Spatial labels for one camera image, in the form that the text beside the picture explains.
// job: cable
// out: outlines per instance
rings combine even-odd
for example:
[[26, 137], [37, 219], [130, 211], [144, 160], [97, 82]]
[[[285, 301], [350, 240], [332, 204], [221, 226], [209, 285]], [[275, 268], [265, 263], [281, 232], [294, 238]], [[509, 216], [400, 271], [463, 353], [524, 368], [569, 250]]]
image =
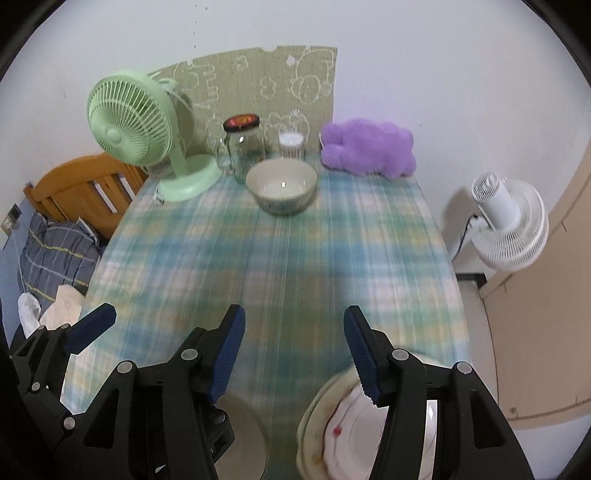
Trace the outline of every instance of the cable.
[[196, 120], [199, 120], [199, 117], [197, 115], [195, 115], [195, 112], [189, 106], [189, 104], [187, 102], [185, 102], [184, 99], [177, 92], [174, 91], [174, 89], [166, 90], [166, 93], [175, 97], [179, 102], [181, 102], [184, 105], [184, 107], [189, 111], [189, 113], [193, 116], [193, 118], [195, 118]]
[[18, 272], [21, 276], [21, 282], [22, 282], [22, 287], [24, 289], [24, 291], [27, 291], [27, 284], [25, 283], [25, 279], [22, 276], [22, 270], [21, 270], [21, 257], [18, 254], [18, 244], [17, 244], [17, 240], [14, 238], [14, 232], [11, 231], [10, 232], [10, 237], [12, 238], [12, 241], [14, 242], [14, 253], [17, 256], [17, 262], [18, 262]]
[[477, 219], [477, 218], [478, 218], [478, 215], [473, 213], [472, 215], [470, 215], [470, 218], [466, 222], [466, 227], [464, 228], [464, 233], [462, 234], [462, 239], [460, 240], [460, 246], [457, 247], [457, 252], [452, 258], [452, 263], [457, 258], [457, 256], [460, 254], [460, 251], [462, 250], [462, 246], [464, 245], [464, 240], [466, 239], [466, 234], [468, 233], [468, 227], [470, 226], [470, 222], [474, 219]]

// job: mug handle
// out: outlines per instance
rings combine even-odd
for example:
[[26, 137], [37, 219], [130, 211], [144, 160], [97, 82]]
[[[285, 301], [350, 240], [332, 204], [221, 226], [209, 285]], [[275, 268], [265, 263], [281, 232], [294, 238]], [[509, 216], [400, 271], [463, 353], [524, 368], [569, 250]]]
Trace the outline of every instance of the mug handle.
[[230, 158], [228, 146], [224, 142], [223, 138], [220, 139], [213, 154], [216, 157], [218, 168], [220, 168], [221, 170], [229, 170], [231, 173], [233, 173], [232, 159]]

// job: stack of plates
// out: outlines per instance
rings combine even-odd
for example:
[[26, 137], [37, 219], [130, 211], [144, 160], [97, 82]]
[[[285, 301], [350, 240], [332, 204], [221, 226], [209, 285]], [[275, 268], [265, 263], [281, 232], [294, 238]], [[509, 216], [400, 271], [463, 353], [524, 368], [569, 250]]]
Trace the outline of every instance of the stack of plates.
[[[423, 363], [440, 365], [416, 355]], [[366, 480], [382, 437], [388, 409], [363, 394], [355, 367], [320, 389], [297, 430], [296, 464], [304, 480]], [[429, 480], [437, 435], [437, 402], [427, 402], [420, 480]]]
[[260, 480], [269, 460], [267, 438], [252, 410], [242, 400], [225, 394], [216, 407], [230, 417], [235, 440], [216, 462], [220, 480]]

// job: white bag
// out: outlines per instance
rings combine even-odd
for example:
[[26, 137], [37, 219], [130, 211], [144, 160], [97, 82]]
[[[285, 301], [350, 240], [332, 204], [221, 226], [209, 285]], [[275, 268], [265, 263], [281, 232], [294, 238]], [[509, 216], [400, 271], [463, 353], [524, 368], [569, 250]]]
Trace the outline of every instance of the white bag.
[[39, 328], [40, 314], [41, 305], [33, 295], [23, 293], [18, 298], [18, 316], [21, 319], [22, 331], [26, 338], [29, 338]]

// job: white wall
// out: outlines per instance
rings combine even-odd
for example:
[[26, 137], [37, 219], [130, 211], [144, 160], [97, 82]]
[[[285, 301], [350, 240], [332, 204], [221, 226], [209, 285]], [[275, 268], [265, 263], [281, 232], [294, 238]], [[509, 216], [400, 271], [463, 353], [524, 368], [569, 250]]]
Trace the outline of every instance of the white wall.
[[[121, 68], [278, 44], [337, 46], [335, 120], [412, 129], [417, 178], [449, 243], [485, 170], [533, 183], [551, 209], [591, 132], [591, 90], [519, 0], [67, 0], [0, 83], [0, 214], [27, 180], [97, 152], [86, 97]], [[458, 271], [482, 271], [471, 251]]]

